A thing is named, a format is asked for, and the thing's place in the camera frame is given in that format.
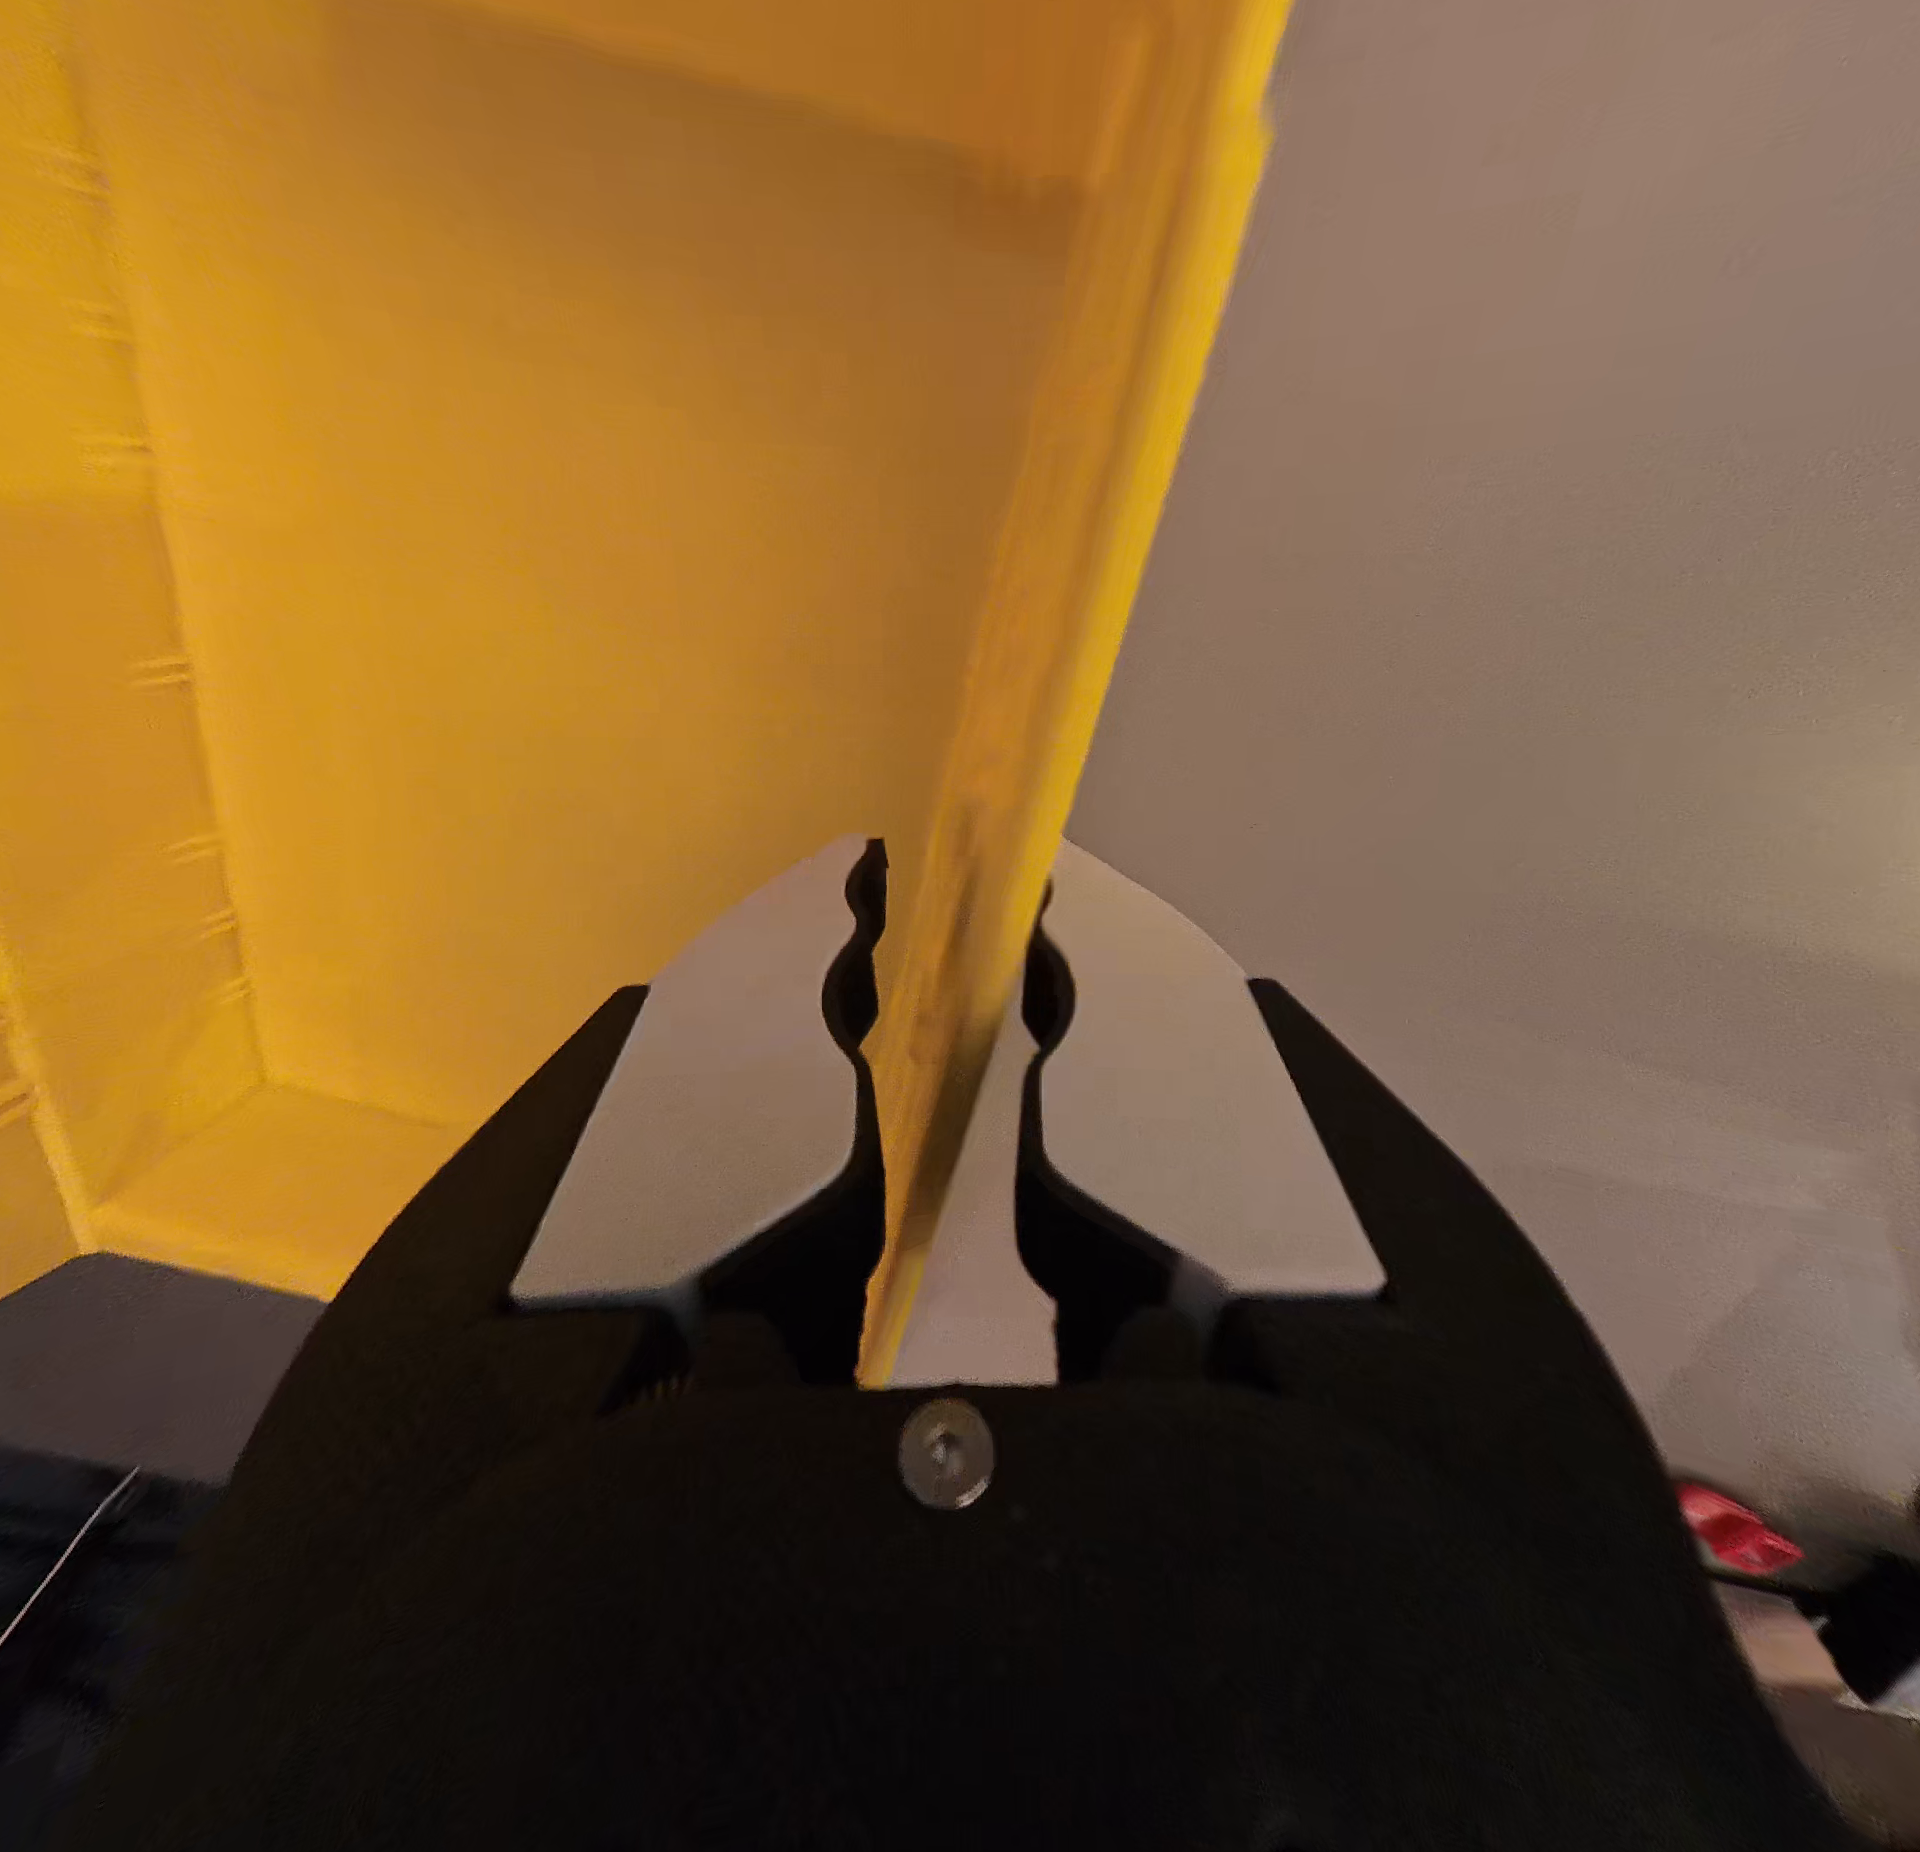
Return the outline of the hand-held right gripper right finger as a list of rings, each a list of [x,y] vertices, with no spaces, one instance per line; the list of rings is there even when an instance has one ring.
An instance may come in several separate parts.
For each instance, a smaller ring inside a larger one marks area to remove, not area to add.
[[[1251,979],[1199,924],[1064,842],[1023,1012],[1033,1181],[1142,1244],[1187,1312],[1385,1289]]]

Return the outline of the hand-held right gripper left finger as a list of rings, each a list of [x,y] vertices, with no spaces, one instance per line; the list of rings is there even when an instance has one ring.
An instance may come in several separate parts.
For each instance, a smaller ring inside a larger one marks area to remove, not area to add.
[[[648,986],[516,1270],[517,1310],[690,1318],[856,1176],[877,1130],[882,842],[829,842],[708,924]]]

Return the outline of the yellow plastic bin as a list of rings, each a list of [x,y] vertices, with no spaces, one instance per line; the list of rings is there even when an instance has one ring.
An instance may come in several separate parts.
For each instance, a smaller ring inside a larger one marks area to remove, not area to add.
[[[888,1357],[1294,0],[5,0],[5,1292],[335,1292],[843,830]]]

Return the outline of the small red object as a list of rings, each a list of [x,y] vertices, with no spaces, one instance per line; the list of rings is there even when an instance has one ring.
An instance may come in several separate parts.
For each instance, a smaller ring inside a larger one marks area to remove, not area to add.
[[[1671,1482],[1673,1503],[1701,1563],[1734,1583],[1773,1583],[1808,1557],[1761,1512],[1693,1477]]]

